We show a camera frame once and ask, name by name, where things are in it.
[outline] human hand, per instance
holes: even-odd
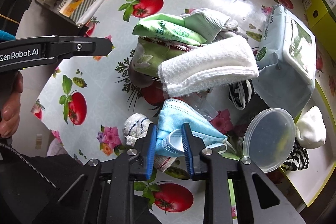
[[[23,92],[23,77],[17,73],[13,84],[13,91],[2,108],[2,120],[0,122],[0,135],[9,138],[16,132],[20,121],[20,98]]]

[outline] yellow cardboard box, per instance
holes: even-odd
[[[305,0],[310,30],[336,61],[336,0]]]

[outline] green round logo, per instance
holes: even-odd
[[[257,61],[260,61],[266,54],[266,47],[262,47],[257,54]]]

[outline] screw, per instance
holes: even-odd
[[[130,156],[135,156],[138,153],[138,150],[132,148],[127,150],[127,154]]]
[[[241,162],[247,165],[251,163],[251,159],[249,157],[242,157]]]
[[[211,150],[210,148],[204,148],[204,149],[202,150],[202,153],[203,153],[204,155],[211,155],[211,154],[212,154],[212,150]]]
[[[91,160],[88,161],[88,164],[90,166],[96,166],[98,164],[98,162],[99,161],[97,159],[91,159]]]

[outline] folded white cloth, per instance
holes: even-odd
[[[317,106],[313,106],[303,114],[296,125],[296,139],[303,148],[314,149],[324,145],[326,141],[326,127],[322,120],[322,113]]]
[[[184,26],[199,33],[207,43],[211,43],[222,29],[227,31],[238,27],[238,22],[231,20],[229,16],[207,8],[196,9],[181,17],[184,19]]]
[[[135,142],[139,138],[143,138],[147,135],[147,130],[149,125],[153,123],[149,120],[145,115],[140,113],[135,113],[130,116],[124,124],[123,133],[126,137],[126,144],[130,146],[134,146]],[[166,157],[155,155],[154,158],[154,167],[164,172],[170,167],[173,162],[176,160],[176,157]]]
[[[258,77],[253,52],[242,36],[230,37],[162,62],[158,75],[170,97]]]

